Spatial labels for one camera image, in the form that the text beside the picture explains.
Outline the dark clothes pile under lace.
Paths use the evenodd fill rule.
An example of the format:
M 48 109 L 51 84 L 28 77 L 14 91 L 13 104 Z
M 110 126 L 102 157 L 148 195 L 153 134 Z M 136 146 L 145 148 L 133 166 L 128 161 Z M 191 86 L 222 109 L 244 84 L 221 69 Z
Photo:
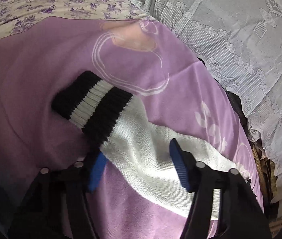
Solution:
M 255 160 L 251 145 L 248 144 L 247 118 L 243 114 L 239 97 L 213 81 L 200 58 L 192 65 L 192 77 L 195 87 L 199 89 L 195 92 L 198 113 L 193 115 L 194 135 L 219 150 L 222 150 L 222 142 L 229 143 L 221 153 L 236 163 L 244 179 L 251 180 L 252 189 L 267 219 L 275 219 L 278 203 L 264 204 L 257 168 L 251 166 Z

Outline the white lace cover cloth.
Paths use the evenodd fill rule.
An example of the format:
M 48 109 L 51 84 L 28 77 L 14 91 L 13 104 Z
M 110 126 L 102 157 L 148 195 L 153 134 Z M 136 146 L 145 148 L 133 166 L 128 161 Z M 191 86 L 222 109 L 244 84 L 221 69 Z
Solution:
M 201 56 L 241 100 L 253 138 L 275 163 L 282 202 L 282 0 L 131 0 Z

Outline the white black-striped knit sweater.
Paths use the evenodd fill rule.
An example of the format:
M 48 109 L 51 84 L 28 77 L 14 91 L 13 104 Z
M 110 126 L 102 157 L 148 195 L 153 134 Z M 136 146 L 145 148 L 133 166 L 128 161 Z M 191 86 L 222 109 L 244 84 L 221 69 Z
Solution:
M 58 92 L 52 109 L 76 125 L 90 148 L 101 152 L 142 197 L 180 216 L 187 216 L 193 195 L 181 186 L 169 154 L 176 139 L 196 160 L 215 170 L 236 168 L 248 179 L 247 170 L 227 159 L 205 140 L 179 134 L 148 121 L 143 102 L 99 78 L 83 72 Z

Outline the purple floral bed sheet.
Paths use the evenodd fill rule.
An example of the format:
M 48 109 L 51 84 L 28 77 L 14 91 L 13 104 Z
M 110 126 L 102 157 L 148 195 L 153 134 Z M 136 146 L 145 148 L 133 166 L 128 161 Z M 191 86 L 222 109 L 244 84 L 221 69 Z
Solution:
M 130 0 L 0 0 L 0 39 L 48 17 L 72 20 L 153 20 Z

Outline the purple smile print blanket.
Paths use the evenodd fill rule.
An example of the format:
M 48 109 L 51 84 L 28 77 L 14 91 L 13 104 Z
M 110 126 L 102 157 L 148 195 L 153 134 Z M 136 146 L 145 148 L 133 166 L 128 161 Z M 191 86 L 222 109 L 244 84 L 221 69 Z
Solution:
M 7 232 L 41 171 L 66 169 L 89 151 L 82 131 L 51 108 L 55 95 L 91 71 L 143 102 L 149 122 L 209 142 L 251 180 L 250 145 L 225 91 L 170 30 L 151 21 L 48 17 L 0 39 L 0 231 Z

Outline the woven bamboo mat edge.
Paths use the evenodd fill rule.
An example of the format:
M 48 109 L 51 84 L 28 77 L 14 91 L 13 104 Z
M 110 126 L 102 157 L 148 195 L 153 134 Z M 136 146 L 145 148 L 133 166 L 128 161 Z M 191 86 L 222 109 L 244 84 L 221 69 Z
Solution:
M 263 201 L 267 205 L 277 195 L 277 177 L 274 175 L 275 164 L 266 157 L 261 142 L 251 142 L 250 145 L 257 168 Z

